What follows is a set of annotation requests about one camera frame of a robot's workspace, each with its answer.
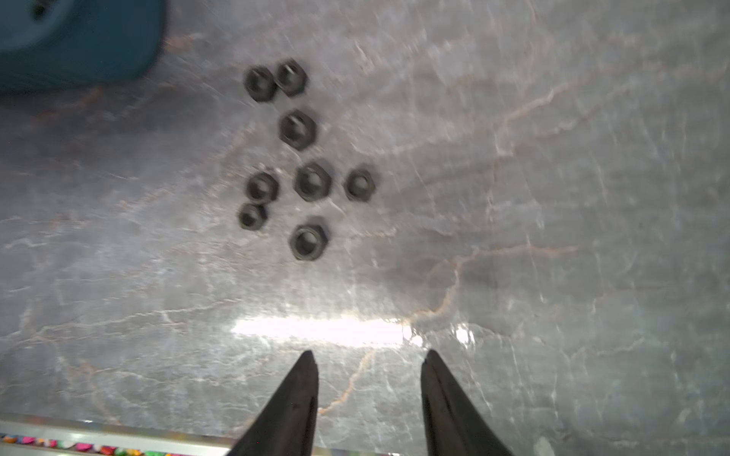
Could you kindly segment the teal plastic storage box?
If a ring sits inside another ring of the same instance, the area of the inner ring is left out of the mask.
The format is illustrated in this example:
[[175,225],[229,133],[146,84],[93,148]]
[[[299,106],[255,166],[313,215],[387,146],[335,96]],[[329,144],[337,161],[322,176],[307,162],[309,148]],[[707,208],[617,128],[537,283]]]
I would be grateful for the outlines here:
[[112,84],[156,61],[165,1],[3,1],[1,92]]

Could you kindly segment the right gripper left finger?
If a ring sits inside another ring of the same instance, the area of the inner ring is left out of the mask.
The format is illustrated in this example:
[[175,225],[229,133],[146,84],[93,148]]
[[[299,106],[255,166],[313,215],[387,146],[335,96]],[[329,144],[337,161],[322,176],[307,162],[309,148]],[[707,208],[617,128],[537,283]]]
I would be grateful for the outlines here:
[[310,455],[317,423],[319,370],[304,351],[230,455]]

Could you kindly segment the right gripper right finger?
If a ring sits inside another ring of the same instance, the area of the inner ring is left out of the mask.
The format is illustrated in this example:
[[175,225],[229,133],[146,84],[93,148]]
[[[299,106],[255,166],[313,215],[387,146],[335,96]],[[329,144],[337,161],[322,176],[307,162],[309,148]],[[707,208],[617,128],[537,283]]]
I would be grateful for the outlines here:
[[488,427],[437,351],[428,351],[420,381],[430,455],[513,454]]

